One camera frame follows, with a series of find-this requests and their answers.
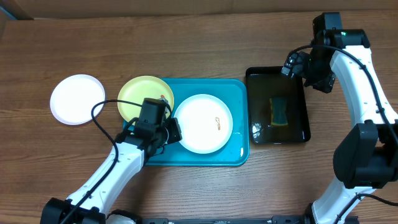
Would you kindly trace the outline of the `white plate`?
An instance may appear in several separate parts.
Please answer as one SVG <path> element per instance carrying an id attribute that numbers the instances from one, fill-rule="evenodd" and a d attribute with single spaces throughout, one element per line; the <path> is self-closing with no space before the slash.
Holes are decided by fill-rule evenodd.
<path id="1" fill-rule="evenodd" d="M 91 110 L 105 98 L 104 87 L 98 79 L 85 74 L 72 75 L 54 88 L 50 110 L 63 124 L 81 125 L 92 120 Z"/>
<path id="2" fill-rule="evenodd" d="M 178 106 L 174 117 L 182 131 L 180 144 L 197 154 L 220 150 L 232 135 L 232 114 L 227 105 L 213 95 L 187 98 Z"/>

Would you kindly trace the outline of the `green yellow sponge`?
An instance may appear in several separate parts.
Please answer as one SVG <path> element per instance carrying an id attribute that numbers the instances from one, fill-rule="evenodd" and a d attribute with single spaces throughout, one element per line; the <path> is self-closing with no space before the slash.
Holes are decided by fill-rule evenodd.
<path id="1" fill-rule="evenodd" d="M 271 125 L 287 126 L 286 116 L 287 100 L 284 97 L 274 97 L 269 100 L 271 107 Z"/>

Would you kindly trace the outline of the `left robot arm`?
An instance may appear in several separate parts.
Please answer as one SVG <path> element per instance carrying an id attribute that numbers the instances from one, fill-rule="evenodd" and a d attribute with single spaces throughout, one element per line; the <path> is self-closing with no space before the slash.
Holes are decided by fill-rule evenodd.
<path id="1" fill-rule="evenodd" d="M 137 223 L 136 219 L 111 216 L 110 208 L 129 180 L 151 157 L 164 153 L 168 144 L 182 139 L 177 119 L 165 98 L 145 98 L 140 114 L 115 138 L 109 156 L 88 181 L 66 200 L 51 198 L 41 223 Z"/>

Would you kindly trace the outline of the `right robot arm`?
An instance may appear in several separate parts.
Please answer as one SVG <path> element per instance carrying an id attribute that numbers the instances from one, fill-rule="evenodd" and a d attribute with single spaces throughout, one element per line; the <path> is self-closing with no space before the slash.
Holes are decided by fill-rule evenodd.
<path id="1" fill-rule="evenodd" d="M 344 29 L 337 12 L 314 18 L 313 40 L 292 50 L 281 72 L 324 93 L 343 90 L 351 131 L 333 155 L 334 179 L 311 203 L 305 223 L 357 223 L 350 212 L 362 199 L 397 180 L 397 113 L 377 78 L 365 31 Z"/>

